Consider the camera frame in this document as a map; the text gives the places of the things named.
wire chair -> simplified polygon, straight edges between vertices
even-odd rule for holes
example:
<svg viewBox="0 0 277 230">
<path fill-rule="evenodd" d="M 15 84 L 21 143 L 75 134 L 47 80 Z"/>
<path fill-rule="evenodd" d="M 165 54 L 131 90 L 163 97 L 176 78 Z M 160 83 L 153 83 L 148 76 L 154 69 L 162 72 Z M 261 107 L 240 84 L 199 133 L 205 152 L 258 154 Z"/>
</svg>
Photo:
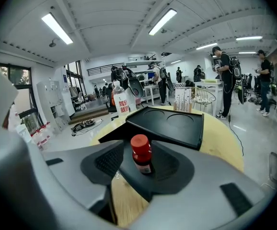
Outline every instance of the wire chair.
<svg viewBox="0 0 277 230">
<path fill-rule="evenodd" d="M 197 88 L 197 87 L 192 87 L 192 103 L 194 103 L 193 108 L 195 107 L 195 104 L 200 104 L 200 110 L 201 110 L 201 105 L 204 106 L 205 111 L 206 107 L 211 104 L 211 110 L 213 113 L 213 102 L 216 101 L 216 97 L 214 94 L 211 92 Z"/>
</svg>

desk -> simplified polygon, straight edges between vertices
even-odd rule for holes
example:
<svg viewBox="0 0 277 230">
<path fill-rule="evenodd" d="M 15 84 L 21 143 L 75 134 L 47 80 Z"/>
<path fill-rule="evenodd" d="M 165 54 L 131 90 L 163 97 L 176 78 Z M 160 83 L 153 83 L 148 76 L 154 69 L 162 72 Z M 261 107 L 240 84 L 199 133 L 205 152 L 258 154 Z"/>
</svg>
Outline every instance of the desk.
<svg viewBox="0 0 277 230">
<path fill-rule="evenodd" d="M 215 117 L 216 115 L 216 109 L 217 109 L 217 100 L 219 98 L 219 91 L 222 91 L 222 89 L 219 89 L 219 86 L 222 84 L 222 82 L 194 82 L 195 87 L 197 86 L 205 86 L 205 87 L 215 87 L 215 108 L 213 108 L 212 115 Z"/>
<path fill-rule="evenodd" d="M 172 106 L 156 107 L 160 109 L 173 110 Z M 192 110 L 192 113 L 202 114 L 198 110 Z M 243 158 L 241 148 L 229 130 L 221 121 L 205 114 L 204 134 L 200 152 L 222 158 L 229 164 L 243 172 Z M 118 128 L 125 122 L 126 116 L 119 117 L 106 125 L 94 137 L 90 145 L 99 144 L 98 139 Z M 148 206 L 148 202 L 143 199 L 127 182 L 119 175 L 119 179 L 112 180 L 112 194 L 115 211 L 118 217 L 118 225 L 127 227 L 135 220 Z"/>
<path fill-rule="evenodd" d="M 159 98 L 159 97 L 160 97 L 160 93 L 159 93 L 159 94 L 153 95 L 152 89 L 158 89 L 158 88 L 159 88 L 158 84 L 147 85 L 147 86 L 145 86 L 145 87 L 144 87 L 145 96 L 142 97 L 141 99 L 146 100 L 146 103 L 148 103 L 148 99 L 149 99 L 149 96 L 150 96 L 150 98 L 151 98 L 151 103 L 152 103 L 152 105 L 154 105 L 153 98 Z M 147 91 L 146 91 L 147 89 L 150 90 L 150 95 L 149 95 L 149 96 L 147 96 Z M 168 90 L 167 87 L 166 87 L 166 98 L 167 98 L 166 101 L 169 102 L 169 90 Z"/>
</svg>

ceiling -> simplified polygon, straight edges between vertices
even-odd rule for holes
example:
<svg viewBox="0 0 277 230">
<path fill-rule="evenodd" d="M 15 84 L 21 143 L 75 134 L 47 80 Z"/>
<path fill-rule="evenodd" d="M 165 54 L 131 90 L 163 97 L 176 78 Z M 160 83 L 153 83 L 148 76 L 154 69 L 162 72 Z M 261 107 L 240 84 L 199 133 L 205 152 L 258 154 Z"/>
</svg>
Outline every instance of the ceiling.
<svg viewBox="0 0 277 230">
<path fill-rule="evenodd" d="M 150 36 L 170 8 L 177 14 L 167 32 Z M 49 12 L 72 44 L 48 46 L 56 35 L 41 18 Z M 250 35 L 264 38 L 235 40 Z M 0 51 L 49 66 L 127 52 L 193 54 L 214 42 L 228 52 L 268 51 L 276 38 L 277 19 L 263 0 L 9 0 L 0 13 Z"/>
</svg>

black tray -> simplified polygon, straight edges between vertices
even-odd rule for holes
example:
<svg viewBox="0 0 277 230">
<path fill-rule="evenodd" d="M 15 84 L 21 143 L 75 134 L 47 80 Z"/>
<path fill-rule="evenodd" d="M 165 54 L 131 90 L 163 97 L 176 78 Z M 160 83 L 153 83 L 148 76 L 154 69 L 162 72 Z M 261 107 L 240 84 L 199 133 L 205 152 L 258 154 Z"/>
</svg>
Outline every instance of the black tray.
<svg viewBox="0 0 277 230">
<path fill-rule="evenodd" d="M 159 140 L 199 150 L 202 143 L 204 115 L 144 107 L 126 118 L 126 123 L 99 139 L 130 141 L 137 134 L 149 142 Z"/>
</svg>

wooden table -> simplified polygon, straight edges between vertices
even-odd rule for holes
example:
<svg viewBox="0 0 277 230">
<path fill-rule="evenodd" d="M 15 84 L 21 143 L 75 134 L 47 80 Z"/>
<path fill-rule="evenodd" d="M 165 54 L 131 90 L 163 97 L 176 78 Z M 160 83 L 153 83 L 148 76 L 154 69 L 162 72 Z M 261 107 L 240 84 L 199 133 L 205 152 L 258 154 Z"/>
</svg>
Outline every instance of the wooden table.
<svg viewBox="0 0 277 230">
<path fill-rule="evenodd" d="M 160 109 L 172 110 L 172 106 L 156 107 Z M 192 113 L 202 114 L 203 112 L 192 109 Z M 205 114 L 204 134 L 200 152 L 217 156 L 230 163 L 243 172 L 243 158 L 240 146 L 229 128 L 221 121 Z M 118 128 L 125 122 L 126 116 L 119 117 L 106 125 L 91 141 L 90 145 L 99 144 L 98 139 Z M 112 192 L 115 211 L 120 227 L 128 226 L 135 220 L 148 206 L 148 202 L 143 199 L 127 182 L 119 175 L 112 180 Z"/>
</svg>

